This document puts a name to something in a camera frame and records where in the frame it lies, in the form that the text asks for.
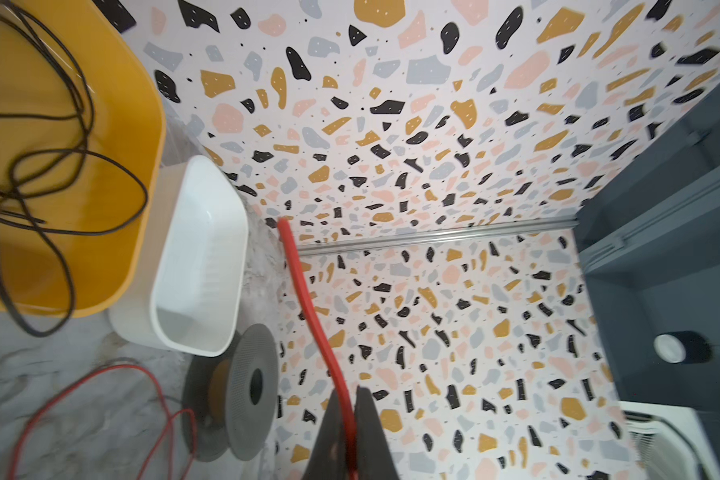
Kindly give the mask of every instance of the white fan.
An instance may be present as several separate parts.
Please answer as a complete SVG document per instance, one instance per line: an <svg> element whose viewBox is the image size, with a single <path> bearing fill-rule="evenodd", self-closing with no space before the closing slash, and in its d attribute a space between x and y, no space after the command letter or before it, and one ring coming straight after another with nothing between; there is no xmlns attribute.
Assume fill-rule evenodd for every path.
<svg viewBox="0 0 720 480"><path fill-rule="evenodd" d="M650 480L720 479L720 467L691 408L621 404L626 428ZM676 409L690 412L678 416Z"/></svg>

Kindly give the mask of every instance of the metal track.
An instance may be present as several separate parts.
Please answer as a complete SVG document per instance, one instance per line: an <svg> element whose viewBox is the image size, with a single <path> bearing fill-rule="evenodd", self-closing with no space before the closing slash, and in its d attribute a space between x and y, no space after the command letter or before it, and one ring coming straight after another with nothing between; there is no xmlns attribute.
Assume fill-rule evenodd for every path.
<svg viewBox="0 0 720 480"><path fill-rule="evenodd" d="M540 220L522 220L506 224L481 225L450 230L417 232L416 234L377 236L328 244L307 244L298 246L300 256L328 255L358 250L393 248L420 244L440 244L454 240L470 240L485 236L506 236L517 234L535 234L547 230L564 230L578 225L576 216L556 216Z"/></svg>

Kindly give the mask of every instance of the terrazzo wallpaper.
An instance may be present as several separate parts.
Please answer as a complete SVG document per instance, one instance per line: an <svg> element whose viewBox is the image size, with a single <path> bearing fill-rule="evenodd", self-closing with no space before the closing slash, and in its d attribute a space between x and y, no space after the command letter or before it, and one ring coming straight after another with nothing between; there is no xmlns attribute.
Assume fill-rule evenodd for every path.
<svg viewBox="0 0 720 480"><path fill-rule="evenodd" d="M720 0L94 0L302 243L569 215L720 82Z"/></svg>
<svg viewBox="0 0 720 480"><path fill-rule="evenodd" d="M302 259L400 478L646 477L577 261L570 230ZM298 480L333 385L288 287L276 464Z"/></svg>

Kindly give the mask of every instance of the gray marble surface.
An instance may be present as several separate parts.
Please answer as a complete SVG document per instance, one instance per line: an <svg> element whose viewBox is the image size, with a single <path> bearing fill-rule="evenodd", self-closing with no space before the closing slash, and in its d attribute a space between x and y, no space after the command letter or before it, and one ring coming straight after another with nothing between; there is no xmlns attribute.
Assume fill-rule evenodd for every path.
<svg viewBox="0 0 720 480"><path fill-rule="evenodd" d="M287 272L282 247L268 226L246 207L250 236L242 285L238 331L266 324L278 337L279 299ZM37 319L39 327L48 320ZM155 350L121 339L106 312L72 319L47 339L27 336L0 313L0 478L29 416L53 395L90 370L115 362L133 362L151 370L169 397L172 412L180 409L183 378L190 356ZM137 371L109 372L57 405L28 441L20 464L26 478L135 478L165 423L149 379ZM167 446L155 454L144 478L166 478ZM174 478L186 462L186 447L176 435ZM194 462L188 478L273 478L272 434L250 462L231 453L219 460Z"/></svg>

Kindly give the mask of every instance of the gray spool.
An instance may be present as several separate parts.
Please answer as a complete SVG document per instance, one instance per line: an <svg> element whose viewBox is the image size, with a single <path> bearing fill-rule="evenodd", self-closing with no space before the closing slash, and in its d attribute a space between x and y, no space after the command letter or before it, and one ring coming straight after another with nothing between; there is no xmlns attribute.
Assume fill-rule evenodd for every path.
<svg viewBox="0 0 720 480"><path fill-rule="evenodd" d="M277 350L264 325L243 334L232 354L224 418L232 454L250 460L264 446L277 404Z"/></svg>
<svg viewBox="0 0 720 480"><path fill-rule="evenodd" d="M208 385L213 370L224 360L231 359L241 335L235 332L230 348L219 356L194 356L184 379L184 391L181 404L191 408L197 421L197 450L195 459L199 462L213 462L230 447L226 439L226 427L213 420L208 405ZM190 418L181 416L181 429L184 442L192 449L192 426Z"/></svg>

